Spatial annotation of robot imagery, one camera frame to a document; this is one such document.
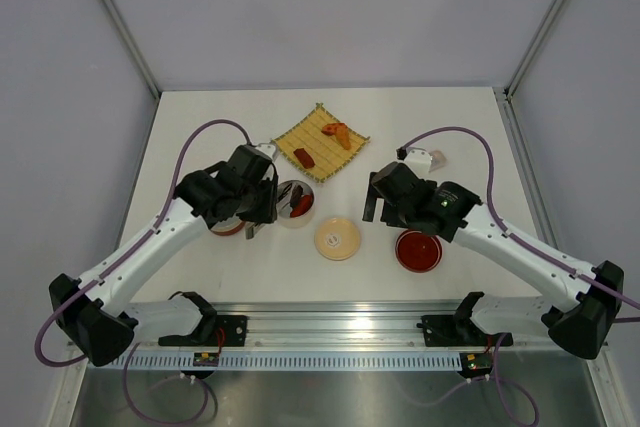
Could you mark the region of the metal serving tongs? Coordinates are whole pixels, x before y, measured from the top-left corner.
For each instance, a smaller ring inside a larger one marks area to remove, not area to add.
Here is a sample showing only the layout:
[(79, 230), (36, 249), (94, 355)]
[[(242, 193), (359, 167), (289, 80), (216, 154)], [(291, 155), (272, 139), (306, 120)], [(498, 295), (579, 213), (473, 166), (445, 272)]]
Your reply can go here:
[(279, 205), (283, 205), (286, 195), (291, 190), (291, 184), (279, 188), (271, 181), (259, 188), (256, 204), (248, 212), (240, 215), (245, 222), (246, 240), (253, 239), (261, 228), (277, 220)]

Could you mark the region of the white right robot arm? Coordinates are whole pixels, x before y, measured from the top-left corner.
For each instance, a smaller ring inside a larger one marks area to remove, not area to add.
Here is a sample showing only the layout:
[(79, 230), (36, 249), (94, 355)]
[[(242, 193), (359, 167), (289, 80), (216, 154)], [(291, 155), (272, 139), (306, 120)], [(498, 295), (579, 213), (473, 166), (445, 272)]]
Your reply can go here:
[(421, 319), (428, 346), (483, 346), (500, 335), (547, 337), (566, 352), (593, 360), (619, 313), (624, 272), (566, 254), (515, 228), (501, 228), (487, 203), (454, 182), (419, 178), (402, 162), (369, 176), (363, 219), (378, 200), (381, 220), (469, 249), (537, 291), (535, 297), (469, 293), (452, 314)]

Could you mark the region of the dark red meat slice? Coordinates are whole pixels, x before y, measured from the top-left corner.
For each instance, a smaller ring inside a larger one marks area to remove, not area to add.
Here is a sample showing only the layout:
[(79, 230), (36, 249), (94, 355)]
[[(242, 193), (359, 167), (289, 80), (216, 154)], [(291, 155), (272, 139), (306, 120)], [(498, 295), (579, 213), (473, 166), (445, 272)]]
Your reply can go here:
[(304, 169), (311, 169), (315, 166), (313, 157), (304, 148), (296, 149), (293, 154)]

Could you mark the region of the black sea cucumber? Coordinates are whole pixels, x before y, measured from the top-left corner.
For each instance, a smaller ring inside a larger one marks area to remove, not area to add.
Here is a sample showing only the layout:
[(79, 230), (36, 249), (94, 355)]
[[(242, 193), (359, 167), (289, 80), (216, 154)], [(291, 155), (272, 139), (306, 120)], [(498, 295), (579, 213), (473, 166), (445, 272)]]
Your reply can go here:
[(290, 205), (295, 207), (299, 202), (300, 198), (303, 196), (304, 189), (301, 185), (296, 185), (291, 193)]

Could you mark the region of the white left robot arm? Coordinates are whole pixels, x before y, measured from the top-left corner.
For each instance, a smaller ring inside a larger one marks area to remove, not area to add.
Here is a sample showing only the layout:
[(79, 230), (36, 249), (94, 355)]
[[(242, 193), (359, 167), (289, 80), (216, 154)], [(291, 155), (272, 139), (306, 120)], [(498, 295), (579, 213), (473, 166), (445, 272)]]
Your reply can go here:
[(231, 157), (186, 175), (154, 220), (100, 265), (49, 285), (54, 321), (96, 367), (136, 343), (206, 346), (220, 338), (215, 307), (195, 292), (136, 303), (137, 292), (189, 243), (232, 218), (270, 224), (277, 218), (274, 143), (238, 146)]

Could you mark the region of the red sausage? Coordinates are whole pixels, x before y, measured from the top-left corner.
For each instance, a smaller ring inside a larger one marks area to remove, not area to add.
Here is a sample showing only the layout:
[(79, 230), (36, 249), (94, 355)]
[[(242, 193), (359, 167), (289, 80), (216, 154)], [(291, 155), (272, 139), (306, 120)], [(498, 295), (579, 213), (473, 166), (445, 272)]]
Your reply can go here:
[(292, 207), (290, 217), (297, 218), (305, 215), (313, 206), (314, 197), (311, 194), (303, 195), (297, 205)]

